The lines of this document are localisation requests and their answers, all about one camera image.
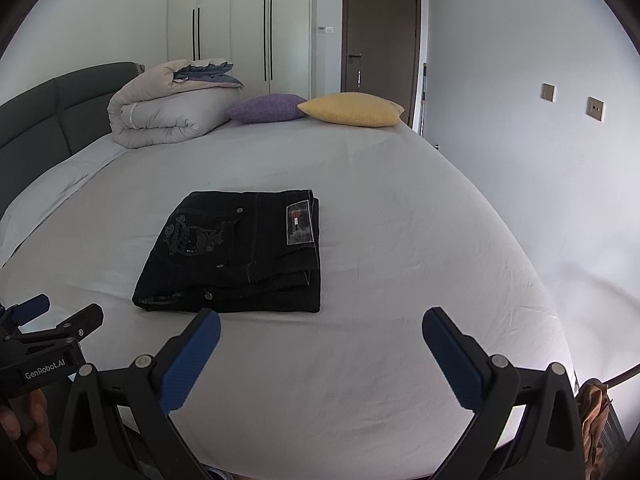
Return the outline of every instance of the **brown door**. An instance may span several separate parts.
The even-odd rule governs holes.
[[[398,103],[409,126],[419,49],[420,0],[342,0],[341,90]]]

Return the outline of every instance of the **light switch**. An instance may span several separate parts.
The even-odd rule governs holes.
[[[540,97],[543,98],[545,101],[554,102],[556,100],[556,87],[553,85],[544,83],[542,85],[542,93],[540,94]]]
[[[604,103],[593,97],[587,100],[587,115],[602,122],[604,116]]]

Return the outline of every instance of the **hand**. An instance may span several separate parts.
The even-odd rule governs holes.
[[[34,421],[35,426],[27,436],[27,449],[33,456],[41,473],[51,475],[56,470],[58,453],[56,444],[49,434],[49,418],[47,417],[47,398],[42,390],[35,390],[26,397],[26,413]],[[20,423],[6,406],[0,406],[0,424],[11,440],[18,440],[22,430]]]

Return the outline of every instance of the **door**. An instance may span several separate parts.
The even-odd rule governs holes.
[[[309,98],[310,0],[270,0],[271,93]]]
[[[342,0],[342,91],[398,103],[409,126],[419,49],[420,0]]]
[[[231,0],[200,0],[200,59],[231,58]]]
[[[269,93],[268,0],[232,0],[233,76],[244,83],[244,97]]]
[[[198,59],[196,48],[198,0],[168,0],[167,56]]]

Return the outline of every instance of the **door frame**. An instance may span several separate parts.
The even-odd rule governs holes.
[[[342,59],[340,60],[340,92],[344,92],[347,82],[347,24],[349,21],[349,0],[342,0]],[[418,65],[420,63],[420,40],[422,38],[422,0],[416,0],[414,78],[411,83],[412,100],[409,107],[408,126],[414,126],[415,100],[418,95]]]

